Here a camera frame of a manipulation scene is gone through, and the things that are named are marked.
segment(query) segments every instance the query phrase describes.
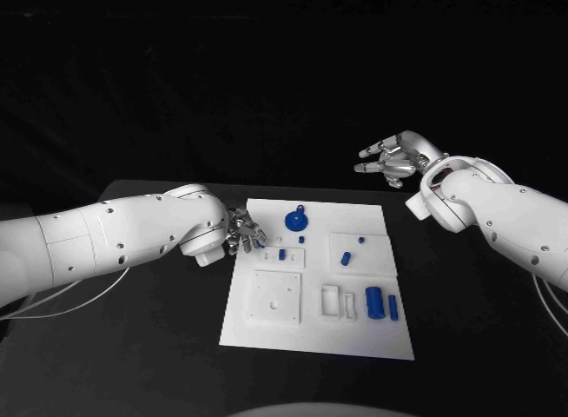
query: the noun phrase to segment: white platform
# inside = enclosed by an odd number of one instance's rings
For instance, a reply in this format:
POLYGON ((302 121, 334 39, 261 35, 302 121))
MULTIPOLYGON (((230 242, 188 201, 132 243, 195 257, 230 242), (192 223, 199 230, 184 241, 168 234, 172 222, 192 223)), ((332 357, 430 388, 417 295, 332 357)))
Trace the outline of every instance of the white platform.
MULTIPOLYGON (((267 245, 274 248, 303 248, 306 267, 285 268, 279 263, 276 263, 277 267, 266 265, 266 263, 261 265, 261 257, 264 257, 261 250, 253 250, 250 254, 241 252, 237 255, 221 345, 413 360, 413 343, 403 310, 397 272, 394 262, 391 262, 390 241, 374 238, 374 236, 387 236, 381 207, 250 199, 247 208, 253 220, 267 233, 267 245), (309 225, 302 232, 292 232, 285 225, 285 217, 300 204, 306 206, 309 225), (354 261, 358 261, 355 266, 364 268, 365 265, 362 266, 360 260, 365 261, 368 259, 365 254, 375 251, 380 256, 374 258, 371 255, 370 259, 373 261, 387 260, 387 268, 383 269, 380 275, 364 275, 357 271, 351 274, 354 271, 348 269, 344 270, 345 275, 338 273, 331 254, 332 234, 354 235, 352 238, 345 239, 355 239, 357 235, 365 236, 365 246, 349 250, 357 254, 355 257, 352 256, 349 266, 354 261), (305 243, 299 243, 302 235, 306 237, 305 243), (256 302, 266 306, 264 301, 257 301, 259 296, 253 292, 257 271, 290 272, 300 275, 297 325, 277 323, 272 320, 259 321, 250 317, 250 307, 256 305, 256 302), (339 287, 341 320, 322 317, 322 286, 325 285, 339 287), (371 320, 367 314, 365 288, 373 286, 380 287, 384 291, 387 318, 378 321, 371 320), (345 294, 349 293, 354 294, 355 321, 344 320, 345 294), (391 321, 388 295, 397 296, 398 321, 391 321)), ((290 307, 286 299, 274 299, 274 301, 279 301, 279 309, 290 307)))

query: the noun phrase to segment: black table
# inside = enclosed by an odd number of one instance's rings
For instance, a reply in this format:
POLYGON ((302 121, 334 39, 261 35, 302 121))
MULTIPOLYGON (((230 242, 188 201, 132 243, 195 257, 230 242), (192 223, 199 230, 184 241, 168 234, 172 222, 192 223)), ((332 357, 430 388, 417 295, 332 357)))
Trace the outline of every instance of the black table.
MULTIPOLYGON (((119 181, 101 199, 181 185, 119 181)), ((383 205, 416 361, 220 346, 234 258, 199 268, 175 250, 88 307, 19 321, 0 354, 0 415, 220 416, 299 401, 568 415, 568 340, 528 273, 478 228, 455 235, 419 222, 398 192, 208 186, 230 206, 247 198, 383 205)), ((85 301, 117 276, 87 280, 41 311, 85 301)))

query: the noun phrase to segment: blue block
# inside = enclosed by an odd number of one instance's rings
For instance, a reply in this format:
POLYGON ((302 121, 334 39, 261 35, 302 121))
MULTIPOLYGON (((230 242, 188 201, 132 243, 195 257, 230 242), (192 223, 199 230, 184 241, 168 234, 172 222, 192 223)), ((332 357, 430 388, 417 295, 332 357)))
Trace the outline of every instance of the blue block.
POLYGON ((349 264, 349 261, 351 261, 351 252, 345 252, 341 263, 347 266, 349 264))
POLYGON ((368 301, 368 317, 381 320, 385 317, 383 290, 378 287, 368 287, 365 289, 365 299, 368 301))
POLYGON ((388 296, 388 307, 391 308, 391 320, 400 320, 400 313, 397 311, 397 297, 394 295, 388 296))

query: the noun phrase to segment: blue part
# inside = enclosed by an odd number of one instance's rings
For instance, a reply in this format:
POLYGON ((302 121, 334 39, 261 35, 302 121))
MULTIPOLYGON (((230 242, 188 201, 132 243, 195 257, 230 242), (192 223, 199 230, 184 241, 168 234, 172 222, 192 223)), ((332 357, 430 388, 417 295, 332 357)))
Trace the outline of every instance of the blue part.
POLYGON ((285 224, 287 225, 289 230, 292 230, 293 232, 300 232, 306 229, 309 219, 306 216, 306 208, 302 205, 299 205, 297 211, 293 211, 287 214, 285 224))
POLYGON ((400 313, 397 312, 397 297, 394 295, 388 296, 388 307, 391 308, 391 320, 400 320, 400 313))
POLYGON ((378 287, 365 289, 365 299, 368 301, 368 317, 373 320, 381 320, 384 314, 383 290, 378 287))
POLYGON ((349 261, 351 261, 351 252, 345 252, 341 263, 347 266, 349 264, 349 261))

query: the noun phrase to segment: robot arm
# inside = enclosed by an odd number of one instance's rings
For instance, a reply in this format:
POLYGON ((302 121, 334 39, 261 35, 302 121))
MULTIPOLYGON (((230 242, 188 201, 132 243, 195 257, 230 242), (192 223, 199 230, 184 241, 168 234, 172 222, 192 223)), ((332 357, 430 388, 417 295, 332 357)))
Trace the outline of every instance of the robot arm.
POLYGON ((568 292, 568 204, 517 185, 491 162, 443 154, 411 131, 377 143, 360 156, 380 151, 381 161, 357 165, 355 171, 383 172, 397 188, 400 178, 416 171, 424 175, 420 193, 407 202, 419 219, 432 215, 456 233, 479 225, 491 247, 568 292))
POLYGON ((130 268, 178 246, 204 267, 266 242, 246 210, 230 210, 205 186, 142 195, 0 222, 0 307, 45 289, 130 268))

